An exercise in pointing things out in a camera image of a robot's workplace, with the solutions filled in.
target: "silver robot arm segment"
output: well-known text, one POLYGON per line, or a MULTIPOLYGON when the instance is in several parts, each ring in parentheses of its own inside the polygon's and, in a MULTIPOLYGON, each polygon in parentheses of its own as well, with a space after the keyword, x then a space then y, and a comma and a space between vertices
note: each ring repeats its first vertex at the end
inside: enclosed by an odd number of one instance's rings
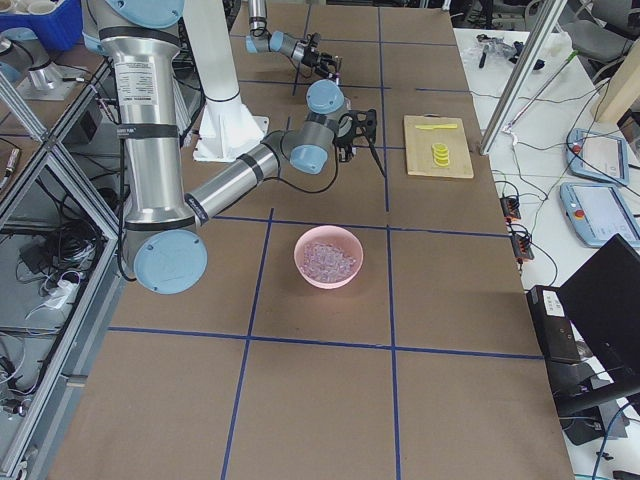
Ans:
MULTIPOLYGON (((185 195, 172 69, 180 49, 175 24, 183 1, 163 2, 165 10, 155 12, 153 23, 142 20, 146 0, 129 0, 124 4, 127 11, 116 0, 85 3, 85 19, 96 20, 97 38, 89 38, 89 46, 111 57, 118 87, 118 136, 131 179, 123 258, 138 281, 158 293, 186 290, 204 273, 207 252, 195 233, 197 227, 274 176, 285 159, 303 172, 319 173, 332 146, 347 151, 361 128, 337 82, 319 80, 309 88, 310 112, 300 130, 273 132, 185 195)), ((213 80, 206 82, 205 92, 220 88, 209 82, 213 80)))
POLYGON ((330 80, 319 80, 307 93, 309 114, 300 130, 269 134, 216 177, 186 195, 200 225, 233 204, 281 168, 282 161, 305 173, 318 174, 332 145, 351 131, 347 101, 330 80))
POLYGON ((246 47, 249 53, 279 52, 289 57, 296 65, 311 68, 317 75, 337 80, 340 75, 340 59, 318 50, 320 34, 296 39, 288 33, 267 28, 267 5, 265 0, 249 0, 249 35, 246 47))

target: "pink bowl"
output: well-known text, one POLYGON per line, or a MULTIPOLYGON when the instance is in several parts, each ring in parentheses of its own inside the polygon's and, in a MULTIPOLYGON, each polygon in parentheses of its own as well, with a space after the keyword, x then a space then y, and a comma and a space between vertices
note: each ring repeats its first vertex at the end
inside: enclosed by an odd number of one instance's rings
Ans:
POLYGON ((362 251, 360 241, 350 231, 333 225, 323 225, 321 227, 312 228, 302 234, 293 251, 293 260, 296 267, 298 267, 300 275, 302 275, 302 277, 311 285, 318 288, 332 289, 346 285, 358 274, 360 267, 362 267, 362 261, 364 260, 364 252, 362 251), (330 243, 342 249, 347 255, 355 258, 356 264, 354 266, 353 274, 344 280, 335 283, 319 282, 318 280, 314 280, 306 275, 302 270, 302 266, 304 265, 304 247, 312 242, 330 243))

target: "clear plastic pieces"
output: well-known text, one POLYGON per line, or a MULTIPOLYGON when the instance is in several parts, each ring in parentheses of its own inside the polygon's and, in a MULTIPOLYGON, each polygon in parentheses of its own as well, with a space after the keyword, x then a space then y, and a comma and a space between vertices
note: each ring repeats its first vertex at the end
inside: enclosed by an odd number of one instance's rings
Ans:
POLYGON ((325 242, 310 242, 304 246, 302 272, 323 283, 341 282, 356 271, 357 260, 340 247, 325 242))

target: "wooden cutting board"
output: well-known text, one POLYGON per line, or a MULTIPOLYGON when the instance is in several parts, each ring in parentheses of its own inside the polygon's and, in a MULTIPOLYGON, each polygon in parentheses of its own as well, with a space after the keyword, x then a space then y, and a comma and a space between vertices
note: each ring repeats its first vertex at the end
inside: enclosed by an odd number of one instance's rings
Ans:
POLYGON ((405 115, 404 138, 407 173, 425 177, 473 178, 473 166, 467 147, 464 126, 459 118, 405 115), (455 129, 421 130, 416 125, 444 125, 455 123, 455 129), (433 161, 431 146, 444 143, 449 148, 449 165, 440 167, 433 161))

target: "blue bin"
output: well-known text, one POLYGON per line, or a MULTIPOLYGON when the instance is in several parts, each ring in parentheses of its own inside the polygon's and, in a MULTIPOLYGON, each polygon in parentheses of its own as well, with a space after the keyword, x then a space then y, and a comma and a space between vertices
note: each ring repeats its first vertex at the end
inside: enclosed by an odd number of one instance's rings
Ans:
POLYGON ((82 36, 80 0, 60 0, 48 15, 0 14, 0 31, 27 27, 47 50, 70 50, 82 36))

